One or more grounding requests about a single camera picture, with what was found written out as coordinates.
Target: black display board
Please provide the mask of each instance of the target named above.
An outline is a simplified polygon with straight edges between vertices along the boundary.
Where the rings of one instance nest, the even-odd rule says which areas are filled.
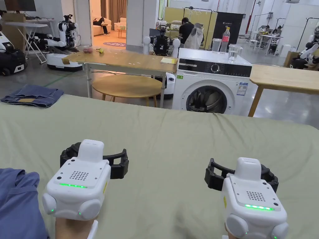
[[[213,38],[222,39],[223,33],[226,31],[226,26],[228,26],[230,27],[230,38],[228,45],[236,44],[243,16],[244,14],[218,12]]]

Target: small fruit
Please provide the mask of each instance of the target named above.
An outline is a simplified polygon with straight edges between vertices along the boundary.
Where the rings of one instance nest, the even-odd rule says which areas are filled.
[[[92,49],[91,47],[89,47],[89,48],[84,48],[84,49],[83,49],[83,52],[84,52],[84,53],[92,53],[92,52],[93,52],[93,49]]]

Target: round wooden stool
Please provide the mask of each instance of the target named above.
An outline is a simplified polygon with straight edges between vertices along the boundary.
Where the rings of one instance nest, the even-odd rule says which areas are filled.
[[[146,76],[113,75],[100,77],[93,81],[93,89],[105,96],[120,98],[145,98],[146,106],[149,106],[149,97],[154,98],[154,106],[157,107],[156,96],[160,94],[162,83]]]

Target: glass cup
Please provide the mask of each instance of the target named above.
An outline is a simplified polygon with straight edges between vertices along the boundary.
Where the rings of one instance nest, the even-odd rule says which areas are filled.
[[[235,44],[230,44],[229,45],[229,50],[228,50],[228,60],[230,62],[233,62],[236,60],[236,57],[238,56],[240,46],[235,45]]]
[[[221,39],[214,38],[213,45],[211,47],[211,51],[219,52],[220,45],[221,45]]]

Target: round rug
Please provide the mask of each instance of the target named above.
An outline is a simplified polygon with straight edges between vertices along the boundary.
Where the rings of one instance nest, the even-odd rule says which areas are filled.
[[[126,47],[126,44],[122,42],[104,42],[103,44],[112,47]]]

